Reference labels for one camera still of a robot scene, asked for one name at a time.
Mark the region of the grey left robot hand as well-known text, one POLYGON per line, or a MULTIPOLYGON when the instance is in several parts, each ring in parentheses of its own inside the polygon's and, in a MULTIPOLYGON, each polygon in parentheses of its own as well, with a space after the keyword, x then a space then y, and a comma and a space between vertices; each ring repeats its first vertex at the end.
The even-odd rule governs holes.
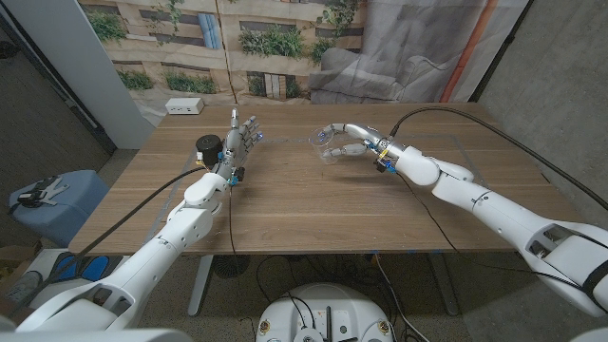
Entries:
POLYGON ((241 167, 247 159, 247 155, 258 143, 263 135, 258 130, 256 116, 250 117, 244 123, 239 122, 238 110, 234 107, 231 113, 231 129, 229 130, 224 147, 223 158, 219 162, 216 173, 229 180, 233 173, 241 167))

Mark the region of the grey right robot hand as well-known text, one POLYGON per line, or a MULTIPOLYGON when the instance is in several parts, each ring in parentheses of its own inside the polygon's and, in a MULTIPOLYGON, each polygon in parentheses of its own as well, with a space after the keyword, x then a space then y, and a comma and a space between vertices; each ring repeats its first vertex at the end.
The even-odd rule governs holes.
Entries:
POLYGON ((346 144, 341 147, 324 147, 320 152, 322 160, 335 159, 341 156, 360 156, 368 150, 380 158, 399 159, 406 147, 380 134, 375 128, 357 123, 332 123, 322 129, 325 135, 347 134, 360 142, 346 144))

